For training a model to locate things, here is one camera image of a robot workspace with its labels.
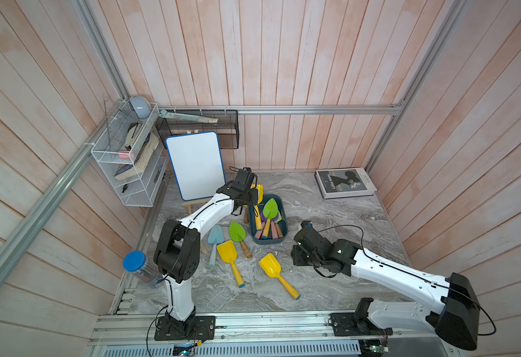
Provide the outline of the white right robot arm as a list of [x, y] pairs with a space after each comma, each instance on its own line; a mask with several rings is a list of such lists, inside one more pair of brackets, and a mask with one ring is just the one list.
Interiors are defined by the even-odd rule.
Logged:
[[388, 336], [396, 329], [434, 333], [460, 350], [478, 347], [479, 318], [483, 309], [470, 281], [453, 273], [432, 275], [375, 254], [364, 242], [330, 242], [310, 221], [303, 221], [294, 237], [291, 257], [295, 266], [311, 266], [380, 284], [409, 298], [385, 302], [364, 297], [352, 314], [332, 313], [329, 322], [336, 336]]

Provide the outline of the green trowel with yellow handle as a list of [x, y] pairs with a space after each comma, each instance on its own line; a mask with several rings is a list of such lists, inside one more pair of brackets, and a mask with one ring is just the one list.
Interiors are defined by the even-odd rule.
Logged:
[[270, 199], [263, 208], [263, 215], [266, 218], [265, 226], [261, 235], [261, 239], [267, 240], [272, 239], [270, 222], [278, 215], [278, 205], [275, 199]]

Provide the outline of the purple shovel with pink handle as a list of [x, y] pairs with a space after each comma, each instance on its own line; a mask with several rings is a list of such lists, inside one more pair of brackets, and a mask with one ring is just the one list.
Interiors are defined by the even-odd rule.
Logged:
[[270, 230], [271, 230], [272, 239], [278, 239], [279, 238], [279, 236], [278, 236], [278, 229], [277, 229], [276, 224], [275, 224], [275, 222], [273, 220], [270, 222]]

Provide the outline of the light green shovel wooden handle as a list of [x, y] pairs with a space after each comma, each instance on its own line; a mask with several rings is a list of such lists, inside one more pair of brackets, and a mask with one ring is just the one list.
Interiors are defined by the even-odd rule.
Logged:
[[283, 238], [284, 237], [284, 234], [283, 234], [283, 231], [282, 231], [282, 228], [281, 228], [281, 223], [282, 222], [283, 222], [283, 215], [282, 215], [281, 211], [278, 211], [278, 215], [274, 219], [274, 223], [275, 223], [275, 227], [276, 227], [276, 230], [277, 230], [278, 238]]

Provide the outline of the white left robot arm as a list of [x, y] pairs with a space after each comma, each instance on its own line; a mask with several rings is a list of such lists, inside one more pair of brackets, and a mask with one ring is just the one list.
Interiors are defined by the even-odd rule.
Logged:
[[217, 189], [204, 206], [181, 220], [167, 220], [162, 226], [153, 262], [170, 287], [169, 316], [185, 322], [194, 314], [191, 278], [199, 266], [201, 236], [220, 220], [244, 205], [258, 200], [257, 175], [249, 167], [238, 169], [236, 177]]

